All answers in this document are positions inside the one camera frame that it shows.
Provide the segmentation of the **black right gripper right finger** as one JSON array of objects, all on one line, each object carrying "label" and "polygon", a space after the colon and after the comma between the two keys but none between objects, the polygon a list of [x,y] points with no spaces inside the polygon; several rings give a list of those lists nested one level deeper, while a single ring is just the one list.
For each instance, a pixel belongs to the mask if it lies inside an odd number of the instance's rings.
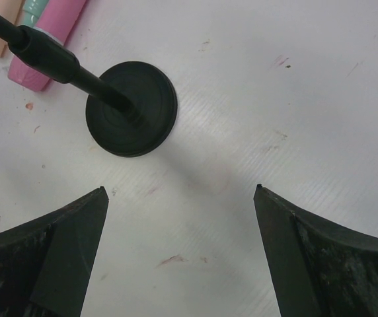
[{"label": "black right gripper right finger", "polygon": [[262,185],[254,206],[282,316],[378,316],[378,238]]}]

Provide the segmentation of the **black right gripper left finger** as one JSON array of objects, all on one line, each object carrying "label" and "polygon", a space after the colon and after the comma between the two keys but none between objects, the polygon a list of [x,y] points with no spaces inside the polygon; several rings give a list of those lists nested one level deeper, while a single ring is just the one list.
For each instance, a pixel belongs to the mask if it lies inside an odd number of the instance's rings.
[{"label": "black right gripper left finger", "polygon": [[106,220],[97,188],[0,232],[0,316],[80,316]]}]

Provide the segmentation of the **black round-base microphone stand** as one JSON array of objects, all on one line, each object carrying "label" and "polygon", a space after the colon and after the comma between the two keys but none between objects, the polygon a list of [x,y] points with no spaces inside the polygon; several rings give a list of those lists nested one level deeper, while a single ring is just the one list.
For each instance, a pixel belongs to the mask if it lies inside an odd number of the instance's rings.
[{"label": "black round-base microphone stand", "polygon": [[[10,51],[27,47],[8,44]],[[69,83],[88,94],[86,122],[93,139],[120,157],[138,157],[156,149],[169,135],[176,120],[178,99],[169,78],[155,66],[128,61],[100,77],[78,62]]]}]

